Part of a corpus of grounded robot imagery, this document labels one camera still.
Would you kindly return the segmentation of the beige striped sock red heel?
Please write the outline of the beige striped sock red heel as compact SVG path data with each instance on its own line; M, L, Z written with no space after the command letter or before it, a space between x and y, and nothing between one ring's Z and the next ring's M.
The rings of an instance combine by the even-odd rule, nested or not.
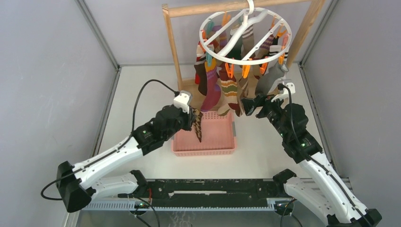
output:
M230 78L226 69L219 71L220 76L220 87L224 95L224 103L218 108L217 114L219 116L227 115L231 110L235 112L237 116L241 115L241 108L238 103L238 87L235 77Z

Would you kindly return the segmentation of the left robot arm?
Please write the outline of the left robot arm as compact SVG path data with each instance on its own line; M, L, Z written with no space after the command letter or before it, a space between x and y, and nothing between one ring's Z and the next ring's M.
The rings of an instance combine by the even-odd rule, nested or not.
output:
M178 131L191 131L194 121L194 110L190 106L167 105L149 122L137 127L126 139L107 151L75 164L69 161L59 164L56 187L67 212L79 211L97 197L122 193L144 196L148 185L139 171L131 174L133 180L104 176L162 147Z

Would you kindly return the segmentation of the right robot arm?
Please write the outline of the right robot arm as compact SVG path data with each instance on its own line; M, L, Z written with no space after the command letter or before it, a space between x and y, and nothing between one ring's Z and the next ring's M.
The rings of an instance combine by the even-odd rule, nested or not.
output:
M267 118L282 137L287 155L300 166L320 189L320 193L304 185L299 177L285 169L273 177L276 195L293 197L327 227L375 227L382 220L377 209L369 209L345 185L332 167L322 147L307 131L308 117L302 105L290 102L285 108L271 96L242 98L247 116L256 108L257 118Z

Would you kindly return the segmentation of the brown yellow argyle sock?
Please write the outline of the brown yellow argyle sock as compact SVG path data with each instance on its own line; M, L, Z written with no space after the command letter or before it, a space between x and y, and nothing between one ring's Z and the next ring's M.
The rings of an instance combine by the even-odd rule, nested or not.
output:
M193 114L195 116L195 121L192 124L195 129L196 137L199 142L202 142L202 127L201 121L203 117L203 113L199 109L193 109Z

